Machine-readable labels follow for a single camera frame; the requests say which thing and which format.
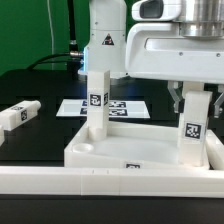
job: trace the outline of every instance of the white cable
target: white cable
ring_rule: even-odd
[[[49,17],[49,24],[50,24],[50,31],[51,31],[51,53],[55,54],[54,28],[52,23],[50,0],[47,0],[47,10],[48,10],[48,17]]]

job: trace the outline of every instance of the white paper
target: white paper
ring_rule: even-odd
[[[144,101],[110,100],[109,110],[109,117],[111,118],[150,118]],[[63,100],[56,116],[87,116],[87,100]]]

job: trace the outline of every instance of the black cable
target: black cable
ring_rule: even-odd
[[[48,59],[58,58],[58,57],[65,57],[65,56],[70,56],[70,53],[59,53],[59,54],[53,54],[53,55],[49,55],[49,56],[43,57],[43,58],[37,60],[32,65],[28,66],[27,70],[33,70],[33,68],[36,67],[38,64],[40,64],[41,62],[44,62],[44,61],[46,61]]]
[[[55,64],[55,63],[67,63],[68,61],[42,61],[38,65],[41,64]]]
[[[73,0],[67,0],[68,5],[68,18],[69,18],[69,34],[70,34],[70,51],[77,51],[78,45],[76,43],[76,32],[75,32],[75,13]]]

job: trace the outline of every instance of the black table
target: black table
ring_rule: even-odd
[[[0,77],[0,110],[39,100],[38,117],[11,132],[0,165],[63,166],[64,148],[85,122],[56,118],[63,99],[86,99],[86,83],[65,71],[14,70]],[[124,122],[177,126],[167,82],[130,80],[111,87],[111,99],[144,100],[151,119]],[[209,127],[223,141],[223,117]],[[0,195],[0,223],[223,223],[224,200],[208,198]]]

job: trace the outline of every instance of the green wall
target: green wall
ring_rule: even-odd
[[[127,28],[135,0],[128,5]],[[12,69],[23,69],[51,54],[51,35],[47,0],[0,0],[0,75]],[[50,0],[55,34],[55,52],[67,52],[69,44],[67,0]],[[74,0],[76,33],[80,49],[89,40],[89,0]],[[50,65],[38,68],[51,69]],[[65,65],[56,65],[65,69]]]

